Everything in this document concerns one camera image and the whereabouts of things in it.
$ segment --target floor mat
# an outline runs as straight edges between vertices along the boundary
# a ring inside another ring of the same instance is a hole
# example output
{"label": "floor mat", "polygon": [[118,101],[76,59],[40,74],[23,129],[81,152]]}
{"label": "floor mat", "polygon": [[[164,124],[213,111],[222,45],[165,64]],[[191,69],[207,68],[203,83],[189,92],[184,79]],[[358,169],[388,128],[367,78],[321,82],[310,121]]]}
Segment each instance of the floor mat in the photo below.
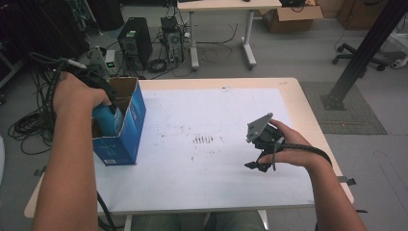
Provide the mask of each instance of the floor mat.
{"label": "floor mat", "polygon": [[363,95],[353,86],[344,99],[346,111],[327,111],[320,100],[327,95],[335,83],[300,82],[307,100],[325,134],[343,135],[387,135],[377,116]]}

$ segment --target black metal pole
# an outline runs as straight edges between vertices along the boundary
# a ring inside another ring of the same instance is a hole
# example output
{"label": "black metal pole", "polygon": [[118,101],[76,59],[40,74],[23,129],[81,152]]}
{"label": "black metal pole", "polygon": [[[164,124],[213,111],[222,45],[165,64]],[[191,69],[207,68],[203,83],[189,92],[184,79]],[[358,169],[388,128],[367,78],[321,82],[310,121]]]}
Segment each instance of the black metal pole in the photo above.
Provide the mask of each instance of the black metal pole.
{"label": "black metal pole", "polygon": [[408,0],[389,0],[333,89],[320,97],[326,110],[345,110],[343,100],[348,91],[407,11]]}

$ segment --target forearm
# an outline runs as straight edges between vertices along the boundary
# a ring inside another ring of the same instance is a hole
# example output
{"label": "forearm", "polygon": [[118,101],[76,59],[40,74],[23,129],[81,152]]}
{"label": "forearm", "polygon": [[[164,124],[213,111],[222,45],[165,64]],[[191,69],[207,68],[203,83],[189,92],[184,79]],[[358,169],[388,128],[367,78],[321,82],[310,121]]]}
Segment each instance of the forearm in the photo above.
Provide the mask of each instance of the forearm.
{"label": "forearm", "polygon": [[91,108],[80,106],[57,116],[51,156],[38,195],[34,230],[37,227],[97,230],[90,117]]}
{"label": "forearm", "polygon": [[318,155],[312,161],[306,169],[312,181],[319,230],[367,230],[333,168]]}

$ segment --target human arm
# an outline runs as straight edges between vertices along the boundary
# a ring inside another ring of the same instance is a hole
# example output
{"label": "human arm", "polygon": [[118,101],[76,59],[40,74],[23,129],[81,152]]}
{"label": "human arm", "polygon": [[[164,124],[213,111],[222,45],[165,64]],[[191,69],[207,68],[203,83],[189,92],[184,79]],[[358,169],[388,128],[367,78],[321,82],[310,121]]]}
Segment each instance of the human arm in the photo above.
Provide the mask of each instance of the human arm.
{"label": "human arm", "polygon": [[70,73],[62,73],[61,79],[53,100],[54,141],[33,230],[97,230],[91,112],[109,99]]}
{"label": "human arm", "polygon": [[[282,122],[272,119],[270,123],[282,131],[286,143],[311,145],[298,132]],[[323,157],[310,151],[289,148],[275,155],[276,163],[305,167],[309,173],[319,230],[367,230],[347,198],[333,168]],[[267,155],[259,160],[260,164],[271,162],[272,155]]]}

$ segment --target blue box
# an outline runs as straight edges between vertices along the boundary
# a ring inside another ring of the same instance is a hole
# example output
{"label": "blue box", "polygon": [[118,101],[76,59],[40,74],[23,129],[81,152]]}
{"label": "blue box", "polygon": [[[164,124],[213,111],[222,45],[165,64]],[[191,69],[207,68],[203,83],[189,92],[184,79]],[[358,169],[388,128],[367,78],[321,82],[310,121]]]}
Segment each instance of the blue box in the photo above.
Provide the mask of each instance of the blue box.
{"label": "blue box", "polygon": [[124,114],[123,125],[117,137],[101,137],[97,123],[93,123],[93,151],[106,166],[134,165],[146,115],[140,85],[137,78],[112,78],[108,82],[117,91],[116,105]]}

